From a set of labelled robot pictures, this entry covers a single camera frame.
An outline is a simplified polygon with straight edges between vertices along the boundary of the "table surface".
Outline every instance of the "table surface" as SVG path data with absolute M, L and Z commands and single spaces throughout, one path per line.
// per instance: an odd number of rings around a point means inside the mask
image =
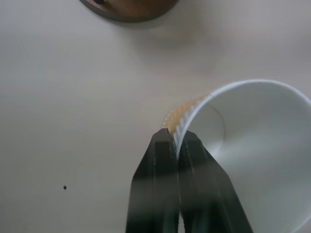
M 310 12 L 181 0 L 129 25 L 78 0 L 0 1 L 0 232 L 124 232 L 132 175 L 180 101 L 244 79 L 311 97 Z

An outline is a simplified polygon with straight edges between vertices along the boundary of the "brown round object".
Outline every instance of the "brown round object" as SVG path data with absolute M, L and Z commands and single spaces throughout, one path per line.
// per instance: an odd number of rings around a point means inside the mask
M 178 0 L 80 0 L 100 16 L 120 22 L 143 22 L 169 11 Z

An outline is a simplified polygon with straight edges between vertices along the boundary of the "white paper cup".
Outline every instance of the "white paper cup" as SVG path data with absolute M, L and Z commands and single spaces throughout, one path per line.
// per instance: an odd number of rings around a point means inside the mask
M 270 80 L 229 84 L 164 122 L 177 154 L 187 130 L 228 173 L 255 233 L 311 232 L 311 102 Z

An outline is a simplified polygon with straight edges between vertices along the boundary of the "wooden disc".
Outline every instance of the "wooden disc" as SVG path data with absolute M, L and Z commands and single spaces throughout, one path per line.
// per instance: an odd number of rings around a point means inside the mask
M 80 0 L 100 16 L 120 22 L 143 22 L 169 11 L 178 0 Z

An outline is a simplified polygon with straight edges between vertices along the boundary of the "paper cup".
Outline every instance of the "paper cup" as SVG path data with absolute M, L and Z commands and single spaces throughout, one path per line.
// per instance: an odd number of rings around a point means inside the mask
M 177 155 L 187 130 L 228 173 L 255 233 L 311 232 L 311 102 L 270 80 L 229 84 L 164 122 Z

